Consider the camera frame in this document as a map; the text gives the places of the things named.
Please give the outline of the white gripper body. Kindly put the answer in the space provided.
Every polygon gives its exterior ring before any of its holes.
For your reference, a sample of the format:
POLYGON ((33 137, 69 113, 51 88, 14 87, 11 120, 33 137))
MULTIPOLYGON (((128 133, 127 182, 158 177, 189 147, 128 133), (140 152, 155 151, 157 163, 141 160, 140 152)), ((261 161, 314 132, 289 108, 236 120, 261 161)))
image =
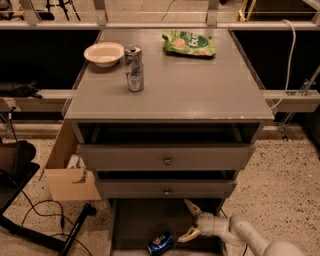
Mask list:
POLYGON ((220 217, 212 213, 202 212, 196 217, 196 225, 202 236, 217 236, 220 217))

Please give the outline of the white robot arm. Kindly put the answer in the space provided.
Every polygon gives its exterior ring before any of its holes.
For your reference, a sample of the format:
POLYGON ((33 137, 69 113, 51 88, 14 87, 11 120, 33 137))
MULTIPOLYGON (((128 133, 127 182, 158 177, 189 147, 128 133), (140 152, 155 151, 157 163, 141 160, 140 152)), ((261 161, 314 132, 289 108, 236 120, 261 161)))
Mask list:
POLYGON ((178 238, 180 243, 189 242, 199 236, 216 236, 227 244, 247 245, 254 256, 306 256, 291 242, 282 240, 268 242, 242 215, 235 214, 227 219, 202 211, 189 199, 185 199, 184 203, 194 217, 195 223, 178 238))

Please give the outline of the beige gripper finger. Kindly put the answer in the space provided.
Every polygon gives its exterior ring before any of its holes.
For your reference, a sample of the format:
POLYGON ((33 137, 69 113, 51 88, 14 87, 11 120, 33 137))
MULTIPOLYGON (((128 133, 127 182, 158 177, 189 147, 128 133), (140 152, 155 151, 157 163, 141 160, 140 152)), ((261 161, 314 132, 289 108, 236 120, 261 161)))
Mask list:
POLYGON ((185 243, 185 242, 191 241, 195 239, 199 234, 200 234, 200 230, 198 228, 191 226, 190 229, 184 235, 178 238, 178 242, 185 243))
POLYGON ((197 205, 193 204, 189 199, 185 199, 184 203, 193 216, 198 216, 202 213, 202 210, 197 205))

